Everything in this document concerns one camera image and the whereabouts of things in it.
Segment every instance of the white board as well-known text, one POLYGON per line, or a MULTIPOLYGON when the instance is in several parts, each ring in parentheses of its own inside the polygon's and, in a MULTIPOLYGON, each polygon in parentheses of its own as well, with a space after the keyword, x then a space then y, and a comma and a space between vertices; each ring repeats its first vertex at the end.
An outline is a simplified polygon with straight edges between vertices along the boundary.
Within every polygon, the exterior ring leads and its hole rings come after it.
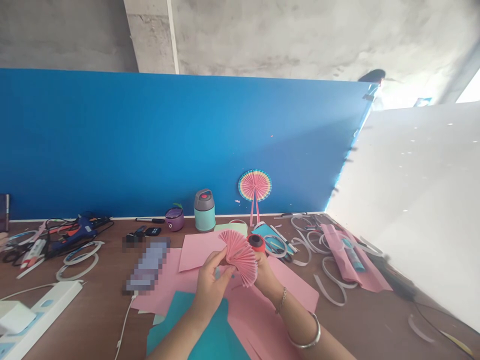
POLYGON ((480 102, 373 112, 326 212, 480 331, 480 102))

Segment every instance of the power strip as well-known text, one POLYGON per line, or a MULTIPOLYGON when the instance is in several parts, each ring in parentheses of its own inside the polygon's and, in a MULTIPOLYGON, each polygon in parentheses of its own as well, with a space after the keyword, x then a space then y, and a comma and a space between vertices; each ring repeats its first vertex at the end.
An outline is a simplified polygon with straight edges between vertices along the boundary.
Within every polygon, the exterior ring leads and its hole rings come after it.
POLYGON ((20 360, 32 348, 62 311, 82 290, 79 281, 62 281, 56 284, 30 310, 35 319, 18 334, 7 332, 0 337, 0 360, 20 360))

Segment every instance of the forearm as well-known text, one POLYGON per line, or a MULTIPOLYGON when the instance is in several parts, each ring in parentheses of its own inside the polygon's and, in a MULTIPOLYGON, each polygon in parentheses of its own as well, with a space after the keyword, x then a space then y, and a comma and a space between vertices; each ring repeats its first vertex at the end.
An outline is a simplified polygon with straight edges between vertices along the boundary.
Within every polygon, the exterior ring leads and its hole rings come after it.
POLYGON ((208 316, 192 306, 146 359, 188 359, 209 322, 208 316))
MULTIPOLYGON (((264 295, 278 308, 282 302, 284 287, 277 280, 264 295)), ((317 322, 300 302, 287 291, 279 315, 286 326, 291 340, 299 345, 310 344, 317 336, 317 322)), ((304 359, 355 360, 352 354, 323 326, 318 343, 307 349, 298 349, 304 359)))

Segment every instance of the blue wall panel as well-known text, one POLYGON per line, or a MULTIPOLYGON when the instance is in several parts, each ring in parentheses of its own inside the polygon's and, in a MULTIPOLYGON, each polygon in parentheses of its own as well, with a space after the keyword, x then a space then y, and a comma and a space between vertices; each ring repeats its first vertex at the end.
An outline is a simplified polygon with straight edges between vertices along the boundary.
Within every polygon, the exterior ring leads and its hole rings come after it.
POLYGON ((12 219, 246 214, 243 172, 262 169, 261 213, 325 209, 368 103, 342 81, 0 69, 0 193, 12 219))

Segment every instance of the teal water bottle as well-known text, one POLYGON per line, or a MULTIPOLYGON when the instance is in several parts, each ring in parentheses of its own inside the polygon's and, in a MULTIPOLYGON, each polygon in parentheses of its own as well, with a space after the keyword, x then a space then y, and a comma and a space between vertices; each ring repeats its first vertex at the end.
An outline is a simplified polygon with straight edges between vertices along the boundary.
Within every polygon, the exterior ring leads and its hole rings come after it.
POLYGON ((214 195, 209 189, 203 189, 196 193, 195 203, 195 227, 201 233, 208 233, 215 227, 215 201, 214 195))

